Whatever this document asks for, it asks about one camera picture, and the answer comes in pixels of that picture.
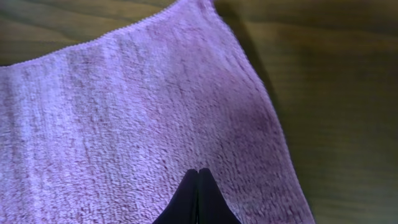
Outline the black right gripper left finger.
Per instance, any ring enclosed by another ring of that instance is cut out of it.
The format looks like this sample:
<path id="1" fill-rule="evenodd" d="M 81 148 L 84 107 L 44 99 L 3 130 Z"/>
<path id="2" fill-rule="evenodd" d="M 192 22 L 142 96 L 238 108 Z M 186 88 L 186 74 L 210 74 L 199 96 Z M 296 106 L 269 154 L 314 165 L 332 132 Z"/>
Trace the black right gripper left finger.
<path id="1" fill-rule="evenodd" d="M 186 171 L 172 199 L 153 224 L 196 224 L 198 205 L 198 172 Z"/>

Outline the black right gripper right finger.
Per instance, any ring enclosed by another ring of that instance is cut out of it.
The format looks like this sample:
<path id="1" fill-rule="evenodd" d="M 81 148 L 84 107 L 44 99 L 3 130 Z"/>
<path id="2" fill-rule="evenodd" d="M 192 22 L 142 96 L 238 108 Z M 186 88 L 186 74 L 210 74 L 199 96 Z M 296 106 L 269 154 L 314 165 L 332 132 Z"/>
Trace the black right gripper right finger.
<path id="1" fill-rule="evenodd" d="M 200 169 L 198 179 L 198 224 L 241 224 L 228 207 L 211 171 Z"/>

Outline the purple microfiber cloth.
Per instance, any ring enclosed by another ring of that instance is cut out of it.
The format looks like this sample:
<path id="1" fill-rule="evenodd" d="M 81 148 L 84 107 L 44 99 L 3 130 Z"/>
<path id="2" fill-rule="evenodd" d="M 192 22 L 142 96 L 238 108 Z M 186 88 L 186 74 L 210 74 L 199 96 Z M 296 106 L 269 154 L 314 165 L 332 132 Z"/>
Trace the purple microfiber cloth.
<path id="1" fill-rule="evenodd" d="M 152 223 L 209 168 L 240 223 L 313 223 L 267 90 L 212 1 L 1 68 L 1 222 Z"/>

